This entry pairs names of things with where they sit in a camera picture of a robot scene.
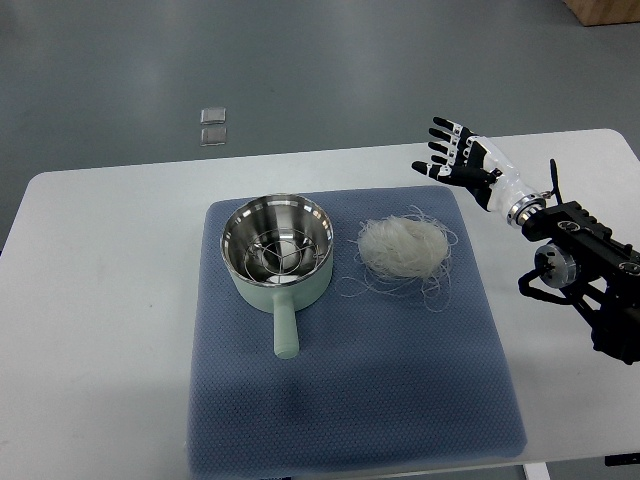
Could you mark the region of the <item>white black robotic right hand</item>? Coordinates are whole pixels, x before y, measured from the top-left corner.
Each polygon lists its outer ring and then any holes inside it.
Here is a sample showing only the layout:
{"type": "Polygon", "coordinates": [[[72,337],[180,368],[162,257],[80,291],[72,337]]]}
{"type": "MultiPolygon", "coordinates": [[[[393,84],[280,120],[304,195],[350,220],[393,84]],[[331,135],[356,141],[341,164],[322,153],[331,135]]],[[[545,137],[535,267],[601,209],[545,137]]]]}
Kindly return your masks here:
{"type": "Polygon", "coordinates": [[[433,119],[428,161],[415,161],[416,172],[449,186],[466,189],[485,211],[495,212],[517,228],[542,210],[542,194],[527,185],[519,170],[489,138],[440,117],[433,119]]]}

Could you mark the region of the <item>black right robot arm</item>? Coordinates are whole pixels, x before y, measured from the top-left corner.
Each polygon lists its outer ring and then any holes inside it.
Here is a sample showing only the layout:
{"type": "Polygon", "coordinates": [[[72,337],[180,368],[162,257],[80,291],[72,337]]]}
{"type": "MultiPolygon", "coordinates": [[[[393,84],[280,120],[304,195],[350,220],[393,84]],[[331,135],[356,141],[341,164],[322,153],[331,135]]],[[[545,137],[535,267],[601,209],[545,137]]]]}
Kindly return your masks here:
{"type": "Polygon", "coordinates": [[[524,237],[544,240],[522,295],[573,307],[591,328],[593,349],[627,365],[639,361],[639,253],[576,202],[519,214],[524,237]]]}

